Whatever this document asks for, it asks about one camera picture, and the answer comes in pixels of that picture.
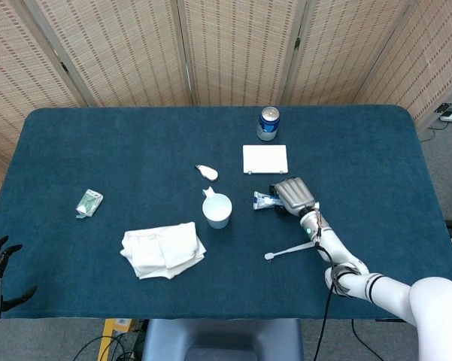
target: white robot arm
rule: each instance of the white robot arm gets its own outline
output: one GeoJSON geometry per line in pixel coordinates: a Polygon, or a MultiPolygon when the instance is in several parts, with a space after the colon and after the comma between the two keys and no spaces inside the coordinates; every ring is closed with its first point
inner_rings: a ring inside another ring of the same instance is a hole
{"type": "MultiPolygon", "coordinates": [[[[325,280],[328,287],[333,284],[334,293],[365,299],[416,326],[421,361],[452,360],[452,281],[424,278],[408,286],[370,273],[324,220],[301,178],[286,179],[275,185],[275,191],[284,207],[300,217],[301,227],[311,239],[309,244],[318,249],[325,261],[330,261],[328,254],[331,257],[334,267],[326,270],[325,280]]],[[[307,244],[294,248],[306,247],[307,244]]],[[[268,255],[266,259],[274,257],[273,253],[268,255]]]]}

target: can lid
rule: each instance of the can lid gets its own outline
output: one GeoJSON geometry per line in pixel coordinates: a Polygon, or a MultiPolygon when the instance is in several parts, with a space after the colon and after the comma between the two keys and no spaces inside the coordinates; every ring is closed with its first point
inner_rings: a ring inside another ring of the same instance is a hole
{"type": "Polygon", "coordinates": [[[262,118],[267,122],[274,122],[279,118],[279,110],[274,107],[265,107],[261,112],[262,118]]]}

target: green packet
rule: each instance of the green packet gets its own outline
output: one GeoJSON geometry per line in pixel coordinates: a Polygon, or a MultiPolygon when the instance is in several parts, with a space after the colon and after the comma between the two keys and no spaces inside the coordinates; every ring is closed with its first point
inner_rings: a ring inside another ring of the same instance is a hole
{"type": "Polygon", "coordinates": [[[95,190],[87,190],[80,202],[75,208],[79,213],[76,218],[85,218],[93,216],[97,207],[102,202],[104,196],[95,190]]]}

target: cup handle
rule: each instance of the cup handle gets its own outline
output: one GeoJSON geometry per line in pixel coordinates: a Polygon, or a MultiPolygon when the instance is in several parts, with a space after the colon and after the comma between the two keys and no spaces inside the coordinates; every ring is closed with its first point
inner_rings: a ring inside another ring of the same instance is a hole
{"type": "Polygon", "coordinates": [[[202,194],[205,196],[205,198],[212,198],[216,195],[212,187],[209,187],[206,190],[202,190],[202,194]]]}

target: small packet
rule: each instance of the small packet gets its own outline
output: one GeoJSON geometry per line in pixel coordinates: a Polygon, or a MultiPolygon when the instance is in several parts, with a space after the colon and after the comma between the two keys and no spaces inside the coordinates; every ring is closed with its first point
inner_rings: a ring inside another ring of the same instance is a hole
{"type": "Polygon", "coordinates": [[[76,218],[91,217],[99,207],[104,196],[94,190],[87,190],[75,208],[79,213],[76,218]]]}
{"type": "Polygon", "coordinates": [[[254,192],[253,209],[271,208],[275,205],[284,206],[279,197],[270,196],[269,194],[254,192]]]}

